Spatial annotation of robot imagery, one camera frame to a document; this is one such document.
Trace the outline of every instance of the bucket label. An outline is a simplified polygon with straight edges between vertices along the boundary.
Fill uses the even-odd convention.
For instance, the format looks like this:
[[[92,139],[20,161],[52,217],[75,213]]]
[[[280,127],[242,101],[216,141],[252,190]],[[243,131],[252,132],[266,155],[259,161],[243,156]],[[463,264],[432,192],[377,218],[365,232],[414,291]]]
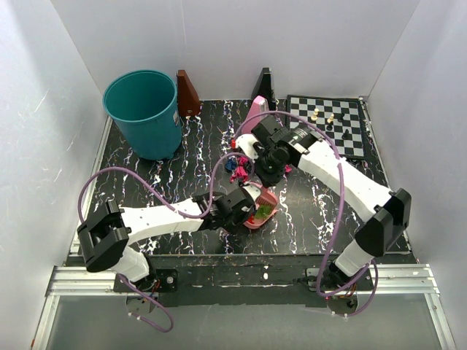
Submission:
[[[178,126],[178,122],[179,122],[179,118],[178,118],[178,112],[175,111],[174,113],[174,123],[175,123],[175,126]]]

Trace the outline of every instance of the checkered board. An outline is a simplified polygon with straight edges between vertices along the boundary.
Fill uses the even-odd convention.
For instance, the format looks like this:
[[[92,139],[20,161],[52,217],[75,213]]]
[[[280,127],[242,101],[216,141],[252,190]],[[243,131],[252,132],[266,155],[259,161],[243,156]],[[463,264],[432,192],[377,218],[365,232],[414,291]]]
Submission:
[[[311,116],[314,109],[318,108],[318,119],[313,121]],[[292,113],[305,117],[311,123],[314,123],[319,129],[326,132],[337,146],[339,154],[346,158],[364,159],[365,147],[363,145],[363,129],[360,121],[360,108],[358,100],[333,100],[329,98],[312,98],[304,96],[288,96],[287,110]],[[328,118],[334,113],[332,130],[327,130]],[[342,122],[338,117],[344,113]],[[296,128],[300,122],[290,120],[290,129]],[[349,136],[343,139],[342,135],[348,130]]]

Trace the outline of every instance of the white wall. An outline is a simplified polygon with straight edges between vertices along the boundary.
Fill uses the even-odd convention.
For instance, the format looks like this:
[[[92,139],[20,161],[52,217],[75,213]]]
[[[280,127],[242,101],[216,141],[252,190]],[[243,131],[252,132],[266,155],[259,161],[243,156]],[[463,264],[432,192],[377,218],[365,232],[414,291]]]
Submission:
[[[0,67],[0,349],[28,349],[104,115],[48,0],[0,0]]]
[[[52,0],[101,92],[186,69],[201,98],[368,95],[419,0]]]
[[[391,185],[413,196],[409,238],[467,349],[467,3],[422,0],[369,99]]]

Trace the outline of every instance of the black marble table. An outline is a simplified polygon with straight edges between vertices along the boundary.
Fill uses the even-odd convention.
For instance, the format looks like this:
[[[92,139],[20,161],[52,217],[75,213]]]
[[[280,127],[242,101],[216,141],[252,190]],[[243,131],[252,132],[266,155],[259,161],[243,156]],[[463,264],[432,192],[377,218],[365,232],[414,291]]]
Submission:
[[[221,155],[231,151],[234,131],[245,119],[249,108],[248,100],[204,101],[199,116],[182,121],[182,143],[174,158],[166,161],[139,159],[112,124],[101,168],[123,166],[132,169],[170,202],[205,193],[214,164]],[[285,100],[279,102],[278,109],[285,110]],[[386,185],[369,128],[363,142],[367,147],[367,159],[351,163],[366,176]],[[231,184],[229,178],[230,174],[220,168],[215,175],[215,190],[226,193],[233,190],[236,185]],[[296,169],[285,176],[274,192],[280,199],[279,211],[258,230],[243,227],[236,233],[222,229],[173,233],[140,241],[138,246],[148,254],[322,254],[333,230],[338,195],[318,179]],[[90,211],[109,199],[115,199],[120,206],[159,205],[140,183],[117,172],[98,178]],[[341,252],[361,225],[356,213],[346,204],[333,250]],[[403,236],[391,251],[409,251]]]

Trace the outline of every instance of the teal bucket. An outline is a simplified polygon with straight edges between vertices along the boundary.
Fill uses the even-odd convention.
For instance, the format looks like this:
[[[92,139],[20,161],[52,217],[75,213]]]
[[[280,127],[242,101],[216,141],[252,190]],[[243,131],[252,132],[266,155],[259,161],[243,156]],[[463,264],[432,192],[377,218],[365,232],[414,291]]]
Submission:
[[[144,159],[172,158],[182,141],[177,86],[160,71],[132,71],[105,90],[102,103],[135,153]]]

